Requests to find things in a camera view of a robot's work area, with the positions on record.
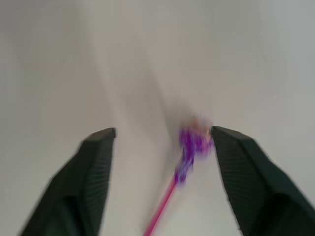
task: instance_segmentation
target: pink stick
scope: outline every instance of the pink stick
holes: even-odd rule
[[[175,186],[176,186],[175,180],[172,179],[171,183],[168,186],[168,189],[166,190],[164,197],[162,198],[160,204],[158,205],[158,207],[157,207],[145,233],[143,234],[143,236],[151,236],[155,226],[158,223],[158,220],[160,219],[162,212],[164,211],[168,201],[171,199],[171,196],[174,193]]]

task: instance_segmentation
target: white surface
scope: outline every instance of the white surface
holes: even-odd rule
[[[315,202],[312,0],[3,0],[0,230],[16,235],[52,174],[115,126],[101,235],[140,236],[192,109],[255,137]],[[235,236],[214,155],[156,235]]]

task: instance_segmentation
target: purple object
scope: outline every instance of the purple object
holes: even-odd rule
[[[175,183],[183,184],[187,173],[193,168],[195,156],[209,153],[213,140],[208,135],[195,132],[189,128],[183,128],[179,133],[179,141],[183,145],[183,154],[180,164],[175,169]]]

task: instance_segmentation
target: pink stem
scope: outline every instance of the pink stem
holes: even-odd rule
[[[174,193],[175,186],[175,180],[172,179],[143,236],[151,236],[155,226],[158,223],[158,220],[160,219],[160,216],[162,215],[162,212],[164,211],[168,201],[171,199],[171,196]]]

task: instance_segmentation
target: white background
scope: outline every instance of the white background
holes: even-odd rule
[[[313,0],[2,0],[0,234],[79,142],[117,127],[100,235],[140,236],[197,112],[256,138],[315,202]],[[214,154],[156,235],[236,236]]]

